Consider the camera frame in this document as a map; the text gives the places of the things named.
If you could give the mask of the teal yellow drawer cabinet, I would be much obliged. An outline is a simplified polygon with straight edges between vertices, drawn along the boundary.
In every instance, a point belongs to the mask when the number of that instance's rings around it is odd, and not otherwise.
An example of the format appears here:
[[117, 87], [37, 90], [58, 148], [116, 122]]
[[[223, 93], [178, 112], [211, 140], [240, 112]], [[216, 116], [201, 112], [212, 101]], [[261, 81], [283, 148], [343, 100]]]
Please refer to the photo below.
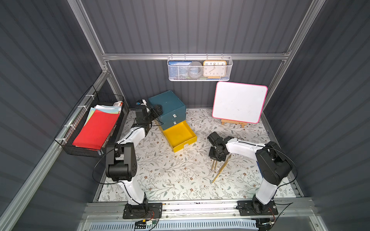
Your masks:
[[162, 130], [167, 130], [186, 120], [186, 105], [171, 90], [150, 97], [151, 105], [162, 106], [163, 114], [158, 120]]

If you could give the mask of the yellow bottom drawer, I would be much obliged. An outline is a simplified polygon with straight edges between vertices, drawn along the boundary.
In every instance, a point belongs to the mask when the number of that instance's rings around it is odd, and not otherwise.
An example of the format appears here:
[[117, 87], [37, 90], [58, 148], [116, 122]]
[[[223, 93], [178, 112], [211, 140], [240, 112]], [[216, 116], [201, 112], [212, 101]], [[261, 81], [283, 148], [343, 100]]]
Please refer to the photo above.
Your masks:
[[197, 135], [186, 121], [162, 131], [174, 153], [197, 141]]

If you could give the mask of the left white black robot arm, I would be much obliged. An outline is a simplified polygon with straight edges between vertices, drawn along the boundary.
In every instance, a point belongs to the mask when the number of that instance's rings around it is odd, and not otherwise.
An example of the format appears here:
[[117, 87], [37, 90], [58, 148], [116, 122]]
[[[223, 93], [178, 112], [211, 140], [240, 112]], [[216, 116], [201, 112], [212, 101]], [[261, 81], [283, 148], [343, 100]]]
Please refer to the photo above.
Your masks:
[[148, 135], [153, 121], [163, 114], [163, 107], [148, 105], [145, 100], [139, 100], [136, 102], [135, 114], [135, 121], [128, 133], [116, 141], [106, 155], [106, 176], [123, 189], [128, 205], [145, 209], [147, 197], [135, 178], [138, 170], [135, 147]]

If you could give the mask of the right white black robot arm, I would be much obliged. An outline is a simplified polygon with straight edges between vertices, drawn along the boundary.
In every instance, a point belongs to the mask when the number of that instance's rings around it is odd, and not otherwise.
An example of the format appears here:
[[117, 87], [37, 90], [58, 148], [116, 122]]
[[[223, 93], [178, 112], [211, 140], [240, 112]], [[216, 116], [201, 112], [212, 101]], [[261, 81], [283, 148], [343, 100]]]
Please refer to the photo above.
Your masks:
[[214, 161], [226, 161], [230, 154], [237, 154], [254, 160], [262, 175], [262, 183], [252, 198], [251, 208], [256, 214], [267, 212], [273, 205], [273, 198], [284, 178], [294, 169], [292, 161], [273, 141], [266, 144], [246, 142], [232, 136], [222, 138], [213, 132], [207, 140], [211, 144], [209, 157]]

